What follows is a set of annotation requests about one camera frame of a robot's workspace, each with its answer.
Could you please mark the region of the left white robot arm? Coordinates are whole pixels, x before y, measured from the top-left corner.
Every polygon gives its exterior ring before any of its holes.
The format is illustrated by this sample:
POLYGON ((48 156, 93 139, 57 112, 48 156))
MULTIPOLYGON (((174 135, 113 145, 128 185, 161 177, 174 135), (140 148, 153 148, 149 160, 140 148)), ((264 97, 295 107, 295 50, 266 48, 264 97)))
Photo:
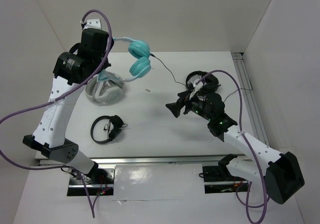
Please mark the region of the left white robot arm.
POLYGON ((24 136, 22 142, 48 159, 78 170, 81 178, 92 184, 105 175, 105 171, 65 135, 76 102, 85 88, 81 83, 87 84, 95 70, 109 66, 104 56, 110 35, 102 30, 99 19, 89 19, 83 24, 81 41, 57 58, 49 96, 51 104, 45 108, 33 134, 24 136))

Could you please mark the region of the teal cat-ear headphones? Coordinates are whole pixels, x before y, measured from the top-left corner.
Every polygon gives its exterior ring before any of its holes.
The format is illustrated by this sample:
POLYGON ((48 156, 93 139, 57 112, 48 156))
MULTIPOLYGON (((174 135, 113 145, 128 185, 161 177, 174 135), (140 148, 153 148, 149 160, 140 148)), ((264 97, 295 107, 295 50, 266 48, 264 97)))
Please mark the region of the teal cat-ear headphones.
POLYGON ((130 78, 122 79, 120 77, 116 77, 115 74, 106 71, 105 69, 101 71, 97 75, 97 82, 105 82, 105 81, 113 81, 116 83, 128 83, 135 81, 136 79, 144 77, 151 70, 151 51, 149 45, 143 41, 138 39, 133 39, 131 37, 114 37, 114 42, 127 42, 128 52, 136 58, 136 61, 129 69, 129 73, 131 74, 130 78))

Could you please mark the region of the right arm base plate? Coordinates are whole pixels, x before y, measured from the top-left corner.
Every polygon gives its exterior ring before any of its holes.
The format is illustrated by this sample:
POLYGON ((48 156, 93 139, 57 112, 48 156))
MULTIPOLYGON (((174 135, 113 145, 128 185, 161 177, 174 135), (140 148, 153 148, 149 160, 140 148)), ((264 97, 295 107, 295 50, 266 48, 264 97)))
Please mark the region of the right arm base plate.
POLYGON ((248 182, 231 175, 223 175, 217 165, 203 166, 202 172, 198 174, 204 181, 204 192, 206 194, 246 192, 248 182))

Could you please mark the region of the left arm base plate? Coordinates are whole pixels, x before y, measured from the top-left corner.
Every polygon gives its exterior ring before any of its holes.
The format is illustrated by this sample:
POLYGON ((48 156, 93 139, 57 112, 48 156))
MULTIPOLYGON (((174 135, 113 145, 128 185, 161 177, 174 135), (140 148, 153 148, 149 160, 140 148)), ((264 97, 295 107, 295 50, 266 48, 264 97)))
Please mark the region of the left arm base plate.
MULTIPOLYGON (((113 196, 116 166, 101 165, 100 168, 105 172, 104 177, 98 177, 96 180, 91 180, 90 178, 82 175, 88 194, 91 197, 96 196, 98 193, 101 196, 113 196)), ((70 174, 66 195, 68 197, 86 196, 85 187, 80 176, 72 169, 67 169, 66 172, 70 174)))

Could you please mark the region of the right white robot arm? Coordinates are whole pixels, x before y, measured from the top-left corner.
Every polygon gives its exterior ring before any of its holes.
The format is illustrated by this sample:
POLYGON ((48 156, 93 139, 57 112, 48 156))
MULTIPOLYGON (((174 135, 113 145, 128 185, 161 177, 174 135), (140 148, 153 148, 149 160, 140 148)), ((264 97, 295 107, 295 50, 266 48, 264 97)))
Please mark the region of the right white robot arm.
POLYGON ((225 112, 225 104, 217 93, 210 93, 204 99, 191 96, 187 90, 178 94, 178 100, 166 104, 178 118, 181 113, 193 112, 208 121, 210 133, 238 149, 251 159, 241 160, 229 154, 219 161, 218 174, 223 180, 241 177, 247 181, 264 180, 265 190, 274 202, 284 204, 305 185, 297 157, 273 149, 240 128, 240 125, 225 112))

